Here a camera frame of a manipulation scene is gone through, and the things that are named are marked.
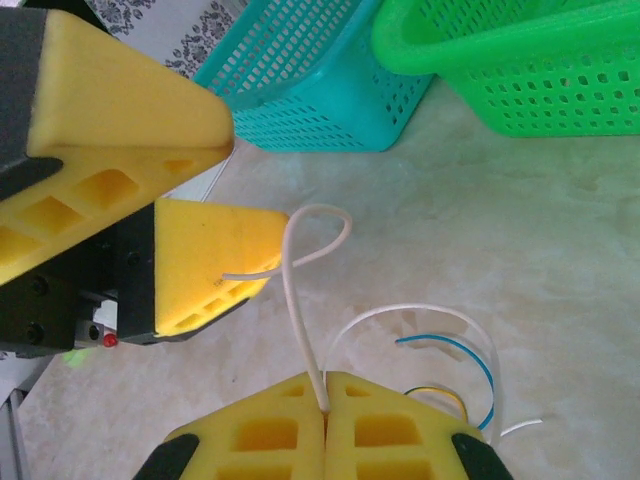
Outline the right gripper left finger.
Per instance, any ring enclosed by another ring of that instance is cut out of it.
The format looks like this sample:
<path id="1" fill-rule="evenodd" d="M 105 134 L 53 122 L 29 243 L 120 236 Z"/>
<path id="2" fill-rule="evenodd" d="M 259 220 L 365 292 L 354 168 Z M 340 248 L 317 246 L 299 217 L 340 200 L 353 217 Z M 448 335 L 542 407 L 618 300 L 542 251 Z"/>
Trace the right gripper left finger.
<path id="1" fill-rule="evenodd" d="M 322 479 L 325 417 L 299 374 L 173 430 L 136 479 Z"/>

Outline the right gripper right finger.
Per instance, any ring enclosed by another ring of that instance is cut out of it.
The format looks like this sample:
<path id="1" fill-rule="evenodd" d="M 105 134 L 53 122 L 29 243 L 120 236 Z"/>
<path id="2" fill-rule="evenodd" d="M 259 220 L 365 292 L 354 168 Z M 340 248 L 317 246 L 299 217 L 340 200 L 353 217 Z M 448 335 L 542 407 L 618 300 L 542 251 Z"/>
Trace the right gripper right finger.
<path id="1" fill-rule="evenodd" d="M 327 374 L 327 479 L 510 479 L 467 422 L 361 377 Z"/>

